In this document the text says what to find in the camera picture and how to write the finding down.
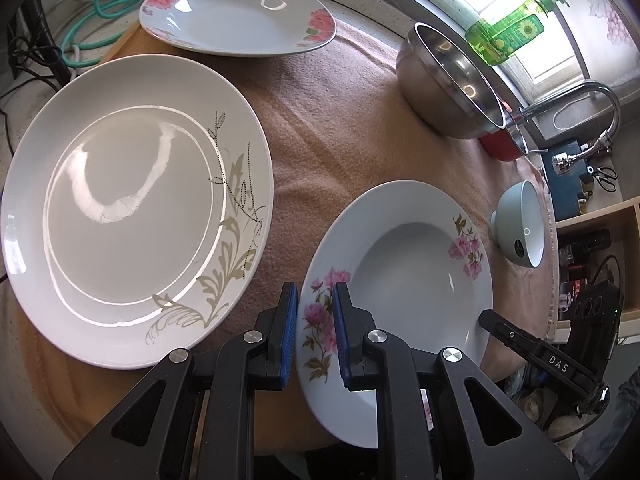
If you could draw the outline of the light blue ceramic bowl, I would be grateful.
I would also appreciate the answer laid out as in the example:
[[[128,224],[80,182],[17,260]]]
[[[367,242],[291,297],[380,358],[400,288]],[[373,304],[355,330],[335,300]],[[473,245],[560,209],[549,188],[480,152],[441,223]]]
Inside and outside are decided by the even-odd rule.
[[[489,219],[491,240],[512,263],[536,269],[544,256],[544,231],[538,195],[529,180],[504,192]]]

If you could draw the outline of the black scissors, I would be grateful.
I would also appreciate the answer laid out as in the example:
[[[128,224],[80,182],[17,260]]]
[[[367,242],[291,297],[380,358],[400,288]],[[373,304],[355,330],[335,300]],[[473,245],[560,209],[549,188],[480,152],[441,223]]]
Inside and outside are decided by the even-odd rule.
[[[597,182],[604,192],[614,193],[617,190],[617,172],[610,166],[587,167],[588,174]]]

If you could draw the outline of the large white plate gold leaves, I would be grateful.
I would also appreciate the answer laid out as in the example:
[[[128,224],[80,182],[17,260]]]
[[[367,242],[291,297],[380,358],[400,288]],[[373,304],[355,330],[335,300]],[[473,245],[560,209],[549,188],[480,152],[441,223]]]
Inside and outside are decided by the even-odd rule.
[[[44,338],[134,370],[229,315],[272,207],[268,142],[242,93],[188,58],[131,55],[70,82],[27,128],[3,190],[2,256]]]

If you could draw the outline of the green dish soap bottle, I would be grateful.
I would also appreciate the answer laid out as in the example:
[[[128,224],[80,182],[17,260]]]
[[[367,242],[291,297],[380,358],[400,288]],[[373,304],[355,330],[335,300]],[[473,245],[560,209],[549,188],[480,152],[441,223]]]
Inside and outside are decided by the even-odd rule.
[[[464,39],[488,66],[497,66],[544,32],[546,21],[540,16],[553,13],[559,3],[568,4],[566,0],[524,0],[504,15],[498,2],[491,3],[465,31]]]

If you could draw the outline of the plate with pink roses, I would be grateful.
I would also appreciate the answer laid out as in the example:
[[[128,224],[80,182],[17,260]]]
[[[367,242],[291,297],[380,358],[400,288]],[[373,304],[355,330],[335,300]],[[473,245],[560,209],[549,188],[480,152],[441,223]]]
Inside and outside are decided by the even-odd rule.
[[[139,23],[165,44],[236,58],[317,50],[336,34],[319,0],[144,0]]]

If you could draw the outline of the large stainless steel bowl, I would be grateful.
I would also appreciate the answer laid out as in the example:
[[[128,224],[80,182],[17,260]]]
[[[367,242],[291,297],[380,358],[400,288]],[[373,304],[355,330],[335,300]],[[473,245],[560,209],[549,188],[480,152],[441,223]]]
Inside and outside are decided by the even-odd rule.
[[[506,111],[483,73],[436,28],[416,23],[396,58],[400,91],[443,136],[479,139],[506,126]]]

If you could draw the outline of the small red steel bowl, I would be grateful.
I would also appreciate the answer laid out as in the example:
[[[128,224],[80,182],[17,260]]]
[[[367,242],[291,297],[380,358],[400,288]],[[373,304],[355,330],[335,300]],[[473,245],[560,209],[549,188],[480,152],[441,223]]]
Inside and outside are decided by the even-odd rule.
[[[494,159],[513,162],[529,153],[523,133],[513,121],[512,108],[505,100],[500,100],[506,116],[506,126],[480,138],[480,145]]]

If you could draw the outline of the white plate pink flowers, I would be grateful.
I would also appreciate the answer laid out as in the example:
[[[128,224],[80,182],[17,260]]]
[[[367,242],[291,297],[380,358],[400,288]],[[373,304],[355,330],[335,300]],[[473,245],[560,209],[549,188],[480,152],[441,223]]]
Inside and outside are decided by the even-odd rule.
[[[398,180],[360,195],[332,223],[311,260],[297,312],[296,366],[304,397],[333,437],[375,448],[376,395],[351,392],[341,378],[332,288],[410,347],[460,349],[482,362],[487,333],[477,319],[492,306],[480,231],[449,195]]]

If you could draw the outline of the pink towel mat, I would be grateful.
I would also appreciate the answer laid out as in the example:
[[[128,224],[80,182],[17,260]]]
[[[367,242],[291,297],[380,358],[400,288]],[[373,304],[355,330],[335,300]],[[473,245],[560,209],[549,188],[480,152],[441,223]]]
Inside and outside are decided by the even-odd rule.
[[[277,299],[282,280],[301,282],[332,221],[375,185],[411,179],[437,186],[470,215],[488,244],[494,309],[538,337],[553,337],[558,266],[551,228],[537,270],[514,266],[492,247],[487,218],[504,190],[529,179],[544,206],[544,178],[527,159],[499,162],[477,140],[438,136],[401,96],[396,52],[344,22],[325,48],[285,58],[211,58],[265,128],[274,172],[274,214],[265,255],[243,299],[201,347],[216,348],[253,324]],[[23,313],[18,333],[27,376],[44,417],[62,434],[66,454],[143,375],[93,367],[66,356]],[[303,452],[336,440],[311,415],[297,377],[281,393],[259,393],[259,454]]]

